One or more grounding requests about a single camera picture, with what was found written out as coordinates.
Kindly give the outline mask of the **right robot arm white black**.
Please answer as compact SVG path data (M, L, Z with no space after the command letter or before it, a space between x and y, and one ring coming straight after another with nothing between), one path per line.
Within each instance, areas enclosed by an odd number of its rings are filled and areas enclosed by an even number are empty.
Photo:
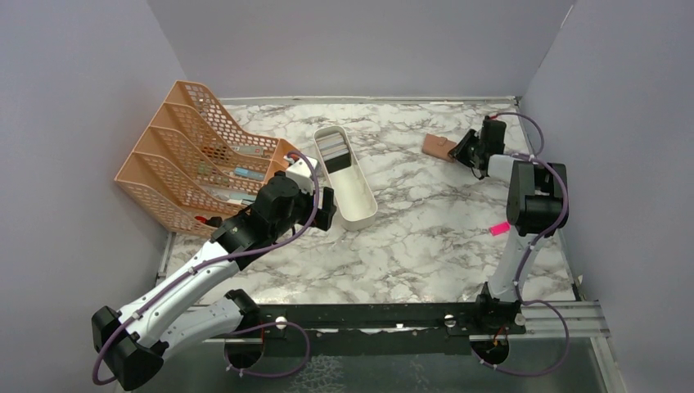
M481 332L509 328L516 321L525 281L539 251L569 217L567 168L536 154L505 152L507 125L487 116L480 130L467 132L449 156L481 178L508 182L507 243L491 278L476 297L472 322Z

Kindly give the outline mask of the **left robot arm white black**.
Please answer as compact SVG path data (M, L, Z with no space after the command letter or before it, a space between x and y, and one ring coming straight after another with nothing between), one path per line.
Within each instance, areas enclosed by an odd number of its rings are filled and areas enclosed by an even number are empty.
M213 287L308 228L327 231L335 213L332 188L306 192L292 177L276 173L253 204L220 219L210 239L173 276L119 309L103 306L92 316L93 383L118 382L131 391L188 346L224 333L243 337L263 329L259 307L243 290L232 290L204 309L189 309Z

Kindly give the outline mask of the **brown leather card holder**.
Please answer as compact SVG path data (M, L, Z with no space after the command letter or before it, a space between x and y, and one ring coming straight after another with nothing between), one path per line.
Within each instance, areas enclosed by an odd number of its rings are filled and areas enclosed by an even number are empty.
M455 159L451 157L450 152L456 146L456 142L453 142L445 137L427 133L422 143L421 151L428 156L445 160L447 162L454 162Z

